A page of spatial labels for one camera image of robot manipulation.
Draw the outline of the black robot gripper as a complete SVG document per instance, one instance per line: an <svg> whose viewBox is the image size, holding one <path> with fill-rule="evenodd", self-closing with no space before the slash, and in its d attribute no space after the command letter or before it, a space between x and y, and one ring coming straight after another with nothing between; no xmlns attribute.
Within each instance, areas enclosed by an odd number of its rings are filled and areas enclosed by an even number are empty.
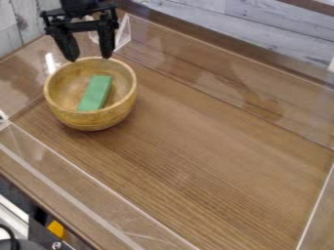
<svg viewBox="0 0 334 250"><path fill-rule="evenodd" d="M118 28L116 5L112 2L61 2L57 9L41 11L45 32L53 38L62 56L73 62L80 49L72 32L96 31L101 57L109 59L114 50L114 30Z"/></svg>

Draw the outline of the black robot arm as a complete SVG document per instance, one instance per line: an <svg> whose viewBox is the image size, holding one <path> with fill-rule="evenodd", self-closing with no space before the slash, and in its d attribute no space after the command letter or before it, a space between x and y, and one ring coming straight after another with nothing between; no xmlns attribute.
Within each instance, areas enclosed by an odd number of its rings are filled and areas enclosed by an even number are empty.
<svg viewBox="0 0 334 250"><path fill-rule="evenodd" d="M80 57L74 33L94 31L102 59L109 59L116 48L118 19L116 5L104 0L58 0L59 7L41 11L45 34L53 41L69 62Z"/></svg>

